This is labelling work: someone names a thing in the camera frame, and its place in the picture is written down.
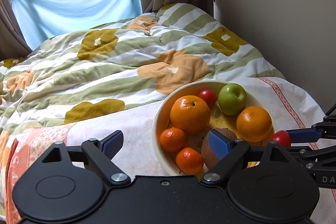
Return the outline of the white pink patterned cloth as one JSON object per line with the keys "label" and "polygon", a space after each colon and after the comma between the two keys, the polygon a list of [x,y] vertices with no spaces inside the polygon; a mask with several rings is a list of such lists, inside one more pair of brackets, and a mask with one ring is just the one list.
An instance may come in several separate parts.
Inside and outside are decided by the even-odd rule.
{"label": "white pink patterned cloth", "polygon": [[[322,121],[325,113],[303,89],[277,77],[244,77],[236,79],[269,112],[279,130],[310,127]],[[42,127],[37,123],[17,128],[17,133],[1,133],[3,166],[1,197],[4,201],[7,223],[17,223],[19,214],[11,199],[14,184],[21,175],[52,143],[80,145],[89,138],[102,139],[121,130],[124,143],[113,162],[130,177],[139,175],[166,175],[153,148],[152,128],[162,101],[138,106],[77,123]]]}

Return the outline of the small mandarin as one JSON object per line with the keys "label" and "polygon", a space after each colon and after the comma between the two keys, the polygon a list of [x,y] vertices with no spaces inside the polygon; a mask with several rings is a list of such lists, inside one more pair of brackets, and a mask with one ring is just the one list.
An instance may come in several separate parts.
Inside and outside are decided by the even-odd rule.
{"label": "small mandarin", "polygon": [[166,152],[179,152],[187,145],[187,135],[179,128],[168,128],[159,136],[159,143]]}
{"label": "small mandarin", "polygon": [[177,153],[175,162],[177,167],[185,175],[195,175],[203,169],[204,159],[202,155],[190,147]]}

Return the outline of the large green apple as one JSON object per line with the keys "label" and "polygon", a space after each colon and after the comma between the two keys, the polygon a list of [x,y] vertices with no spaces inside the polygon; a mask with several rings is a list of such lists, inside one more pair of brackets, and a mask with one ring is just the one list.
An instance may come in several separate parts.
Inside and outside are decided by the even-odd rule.
{"label": "large green apple", "polygon": [[226,84],[218,94],[218,103],[224,114],[238,115],[247,105],[246,91],[239,84]]}

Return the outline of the brown kiwi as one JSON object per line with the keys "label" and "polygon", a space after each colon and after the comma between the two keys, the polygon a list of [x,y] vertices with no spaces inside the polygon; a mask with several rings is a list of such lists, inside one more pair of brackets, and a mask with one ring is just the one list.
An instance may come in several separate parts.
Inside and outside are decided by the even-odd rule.
{"label": "brown kiwi", "polygon": [[221,136],[230,139],[230,141],[234,141],[237,138],[236,134],[228,128],[213,128],[206,133],[202,143],[201,154],[208,169],[213,168],[231,151],[230,145],[219,137],[215,131]]}

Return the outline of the cream bowl with bear print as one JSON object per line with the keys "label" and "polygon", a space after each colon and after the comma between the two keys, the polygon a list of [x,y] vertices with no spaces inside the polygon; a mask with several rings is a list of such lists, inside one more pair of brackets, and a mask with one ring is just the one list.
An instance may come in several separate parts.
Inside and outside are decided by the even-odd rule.
{"label": "cream bowl with bear print", "polygon": [[[161,133],[164,130],[173,127],[173,124],[170,120],[170,110],[174,102],[183,96],[196,96],[203,89],[210,89],[214,93],[218,94],[220,90],[227,84],[228,82],[215,80],[190,83],[176,89],[163,101],[162,106],[159,108],[154,118],[152,143],[158,161],[168,174],[172,176],[184,175],[184,173],[175,164],[176,154],[173,152],[165,152],[159,143],[159,137]],[[211,109],[211,119],[208,127],[197,135],[190,136],[188,138],[187,147],[190,147],[200,153],[203,139],[207,132],[212,128],[227,128],[234,132],[237,138],[240,138],[240,135],[236,129],[236,119],[236,116],[228,116],[222,113],[221,108],[216,103]]]}

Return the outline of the red cherry tomato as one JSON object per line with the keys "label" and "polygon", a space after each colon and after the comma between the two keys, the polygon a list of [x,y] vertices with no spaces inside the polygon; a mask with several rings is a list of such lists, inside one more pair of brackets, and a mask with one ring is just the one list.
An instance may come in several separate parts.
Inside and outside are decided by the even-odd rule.
{"label": "red cherry tomato", "polygon": [[210,89],[203,89],[198,93],[198,97],[206,102],[209,108],[212,108],[217,101],[217,95]]}
{"label": "red cherry tomato", "polygon": [[284,147],[291,146],[291,137],[285,130],[280,130],[273,134],[270,141],[276,141]]}

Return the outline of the large orange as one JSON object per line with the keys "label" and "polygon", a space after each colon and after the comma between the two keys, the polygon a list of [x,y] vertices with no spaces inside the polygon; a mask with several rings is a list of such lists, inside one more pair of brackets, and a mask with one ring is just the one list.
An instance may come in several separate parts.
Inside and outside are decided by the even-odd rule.
{"label": "large orange", "polygon": [[208,126],[211,111],[206,102],[198,96],[178,98],[170,110],[170,120],[174,127],[188,135],[197,135]]}
{"label": "large orange", "polygon": [[272,129],[272,119],[264,108],[250,106],[238,115],[236,129],[242,139],[257,143],[268,136]]}

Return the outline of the floral striped duvet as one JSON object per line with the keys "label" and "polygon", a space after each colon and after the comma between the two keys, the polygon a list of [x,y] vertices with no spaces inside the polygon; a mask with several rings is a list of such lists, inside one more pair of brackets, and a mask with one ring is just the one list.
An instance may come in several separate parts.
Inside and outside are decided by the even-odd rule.
{"label": "floral striped duvet", "polygon": [[198,7],[156,12],[45,40],[1,61],[1,219],[7,216],[10,141],[165,99],[202,79],[282,77],[248,42]]}

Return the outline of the brown curtain left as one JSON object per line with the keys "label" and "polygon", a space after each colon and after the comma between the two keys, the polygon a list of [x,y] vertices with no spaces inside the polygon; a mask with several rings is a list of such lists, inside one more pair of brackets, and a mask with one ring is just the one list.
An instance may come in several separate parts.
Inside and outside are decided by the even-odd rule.
{"label": "brown curtain left", "polygon": [[29,55],[33,50],[23,37],[9,0],[0,0],[0,5],[1,60]]}

